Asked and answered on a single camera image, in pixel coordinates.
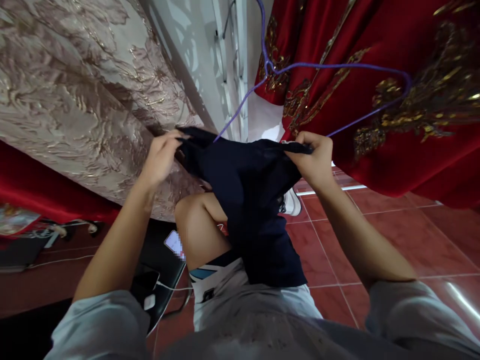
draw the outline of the beige brocade fabric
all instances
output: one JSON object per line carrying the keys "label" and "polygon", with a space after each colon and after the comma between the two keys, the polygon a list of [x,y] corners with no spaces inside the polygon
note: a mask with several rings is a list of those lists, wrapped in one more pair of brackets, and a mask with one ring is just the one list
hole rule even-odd
{"label": "beige brocade fabric", "polygon": [[[118,204],[152,134],[203,124],[136,0],[0,0],[0,86],[0,139]],[[200,191],[175,162],[152,217]]]}

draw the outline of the navy blue garment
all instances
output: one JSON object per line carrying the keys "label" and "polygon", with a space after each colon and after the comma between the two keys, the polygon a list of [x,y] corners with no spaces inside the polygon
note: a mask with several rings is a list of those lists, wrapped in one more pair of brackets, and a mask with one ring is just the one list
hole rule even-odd
{"label": "navy blue garment", "polygon": [[212,186],[228,217],[228,240],[243,259],[251,284],[296,287],[307,283],[302,264],[285,230],[286,220],[278,215],[278,198],[301,175],[285,155],[311,154],[297,142],[280,144],[271,140],[251,143],[220,138],[195,128],[180,129],[180,150],[186,170]]}

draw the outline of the light gray sleeve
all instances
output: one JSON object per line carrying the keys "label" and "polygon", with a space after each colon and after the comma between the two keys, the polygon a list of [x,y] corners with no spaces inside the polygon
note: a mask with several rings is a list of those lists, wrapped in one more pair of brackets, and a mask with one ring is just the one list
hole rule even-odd
{"label": "light gray sleeve", "polygon": [[367,329],[404,348],[480,357],[480,342],[464,321],[420,281],[379,281],[370,289]]}
{"label": "light gray sleeve", "polygon": [[126,290],[74,302],[45,359],[147,359],[149,315]]}

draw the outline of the thigh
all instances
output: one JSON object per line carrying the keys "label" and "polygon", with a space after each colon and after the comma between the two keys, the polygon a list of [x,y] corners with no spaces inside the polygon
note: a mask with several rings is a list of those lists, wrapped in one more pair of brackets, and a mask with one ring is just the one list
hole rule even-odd
{"label": "thigh", "polygon": [[190,195],[178,202],[175,221],[189,270],[211,262],[232,248],[217,226],[227,219],[212,192]]}

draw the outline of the gray shorts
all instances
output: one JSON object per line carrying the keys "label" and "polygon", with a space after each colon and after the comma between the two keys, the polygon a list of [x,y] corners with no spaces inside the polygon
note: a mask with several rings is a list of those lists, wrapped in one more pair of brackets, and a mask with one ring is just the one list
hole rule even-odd
{"label": "gray shorts", "polygon": [[267,307],[311,320],[322,319],[307,285],[283,288],[251,285],[242,259],[229,253],[190,271],[195,297],[195,331],[231,317],[240,306],[250,312],[264,312]]}

